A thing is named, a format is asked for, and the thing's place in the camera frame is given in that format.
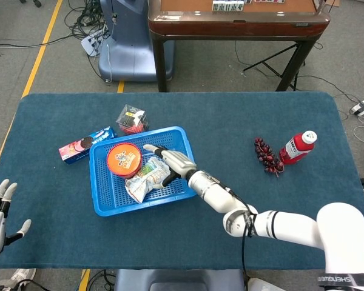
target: red bottle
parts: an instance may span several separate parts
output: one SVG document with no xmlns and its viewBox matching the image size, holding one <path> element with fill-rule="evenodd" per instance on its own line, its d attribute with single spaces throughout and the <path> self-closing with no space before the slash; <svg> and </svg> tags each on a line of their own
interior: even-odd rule
<svg viewBox="0 0 364 291">
<path fill-rule="evenodd" d="M 308 130 L 295 135 L 284 148 L 280 150 L 280 159 L 284 164 L 294 164 L 306 156 L 313 148 L 317 134 Z"/>
</svg>

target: gray floor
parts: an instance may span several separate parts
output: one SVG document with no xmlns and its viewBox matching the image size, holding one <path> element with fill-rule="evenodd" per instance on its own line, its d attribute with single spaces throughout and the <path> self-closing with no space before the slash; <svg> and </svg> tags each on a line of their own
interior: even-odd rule
<svg viewBox="0 0 364 291">
<path fill-rule="evenodd" d="M 0 0 L 0 42 L 40 43 L 56 0 L 42 0 L 42 3 L 42 8 L 37 9 L 31 0 L 26 4 L 17 0 Z M 71 3 L 79 6 L 82 0 L 71 0 Z M 67 12 L 69 6 L 67 0 L 64 0 L 50 39 L 69 33 L 63 23 Z M 325 78 L 343 91 L 364 99 L 364 3 L 342 0 L 341 7 L 333 8 L 331 16 L 332 21 L 320 40 L 323 49 L 313 49 L 301 75 Z M 237 50 L 242 61 L 253 63 L 286 45 L 274 42 L 238 42 Z M 0 49 L 0 146 L 38 50 Z M 282 55 L 270 64 L 282 69 L 288 58 L 289 54 Z M 242 75 L 244 65 L 236 59 L 234 42 L 180 41 L 177 43 L 175 67 L 175 76 L 169 83 L 170 90 L 175 92 L 267 91 L 274 90 L 278 84 L 277 78 L 267 78 L 256 70 Z M 115 92 L 117 85 L 106 84 L 97 78 L 79 41 L 67 39 L 46 48 L 31 92 Z M 331 85 L 314 78 L 300 78 L 298 86 L 303 90 L 325 91 L 332 96 L 339 94 Z M 157 85 L 154 83 L 126 83 L 124 88 L 125 92 L 156 90 Z M 338 109 L 343 112 L 348 112 L 352 106 L 343 96 L 337 97 L 336 101 Z M 350 116 L 343 121 L 343 125 L 360 176 L 364 178 L 364 143 L 355 139 L 352 133 L 353 128 L 360 123 Z M 10 272 L 11 270 L 2 271 L 0 277 L 9 276 Z M 261 271 L 251 274 L 289 291 L 317 290 L 314 284 L 316 271 Z M 75 290 L 80 278 L 80 270 L 39 270 L 36 274 L 36 280 L 52 290 Z M 33 286 L 27 289 L 37 290 Z"/>
</svg>

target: blue plastic basket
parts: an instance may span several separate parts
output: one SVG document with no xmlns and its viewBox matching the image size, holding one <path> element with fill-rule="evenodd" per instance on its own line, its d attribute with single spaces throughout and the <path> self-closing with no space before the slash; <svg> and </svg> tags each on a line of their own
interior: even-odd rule
<svg viewBox="0 0 364 291">
<path fill-rule="evenodd" d="M 137 135 L 123 136 L 108 141 L 99 142 L 90 148 L 90 183 L 95 211 L 100 216 L 110 216 L 134 211 L 146 207 L 169 203 L 193 197 L 195 192 L 187 182 L 176 179 L 164 189 L 152 190 L 143 203 L 136 203 L 127 193 L 124 179 L 113 174 L 107 166 L 106 159 L 109 151 L 116 144 L 130 142 L 135 144 L 143 155 L 145 164 L 155 154 L 143 149 L 145 144 L 164 146 L 169 150 L 183 152 L 192 161 L 193 154 L 185 131 L 181 127 L 152 130 Z"/>
</svg>

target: oreo box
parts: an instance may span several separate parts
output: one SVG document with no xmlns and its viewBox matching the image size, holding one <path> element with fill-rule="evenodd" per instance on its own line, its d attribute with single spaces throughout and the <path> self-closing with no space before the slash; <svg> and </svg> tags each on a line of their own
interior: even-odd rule
<svg viewBox="0 0 364 291">
<path fill-rule="evenodd" d="M 92 133 L 79 141 L 74 141 L 59 149 L 59 154 L 64 162 L 71 164 L 89 154 L 89 149 L 93 144 L 107 139 L 116 138 L 116 133 L 110 126 Z"/>
</svg>

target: black stand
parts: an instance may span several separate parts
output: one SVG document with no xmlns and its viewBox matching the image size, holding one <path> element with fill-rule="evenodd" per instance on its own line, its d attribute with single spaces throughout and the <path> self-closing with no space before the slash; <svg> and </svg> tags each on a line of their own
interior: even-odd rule
<svg viewBox="0 0 364 291">
<path fill-rule="evenodd" d="M 287 52 L 288 50 L 296 47 L 297 49 L 299 48 L 299 45 L 298 43 L 296 44 L 293 44 L 292 46 L 288 47 L 288 48 L 285 48 L 284 50 L 281 50 L 280 52 L 277 52 L 276 54 L 273 54 L 272 56 L 269 56 L 268 58 L 265 58 L 265 59 L 262 59 L 260 62 L 257 62 L 253 65 L 250 65 L 249 67 L 246 67 L 243 72 L 249 70 L 249 69 L 252 69 L 254 67 L 256 67 L 257 65 L 260 65 L 260 64 L 263 64 L 265 65 L 272 73 L 274 73 L 275 75 L 277 75 L 279 78 L 282 78 L 283 77 L 283 74 L 279 74 L 278 71 L 276 71 L 276 69 L 274 69 L 273 67 L 271 67 L 269 64 L 266 63 L 266 61 L 268 61 L 269 59 L 272 59 L 278 55 L 281 55 L 282 53 L 284 52 Z M 298 74 L 299 72 L 297 72 L 297 74 L 295 74 L 295 78 L 294 78 L 294 85 L 290 84 L 289 87 L 291 89 L 293 89 L 294 91 L 296 91 L 297 89 L 297 81 L 298 81 Z"/>
</svg>

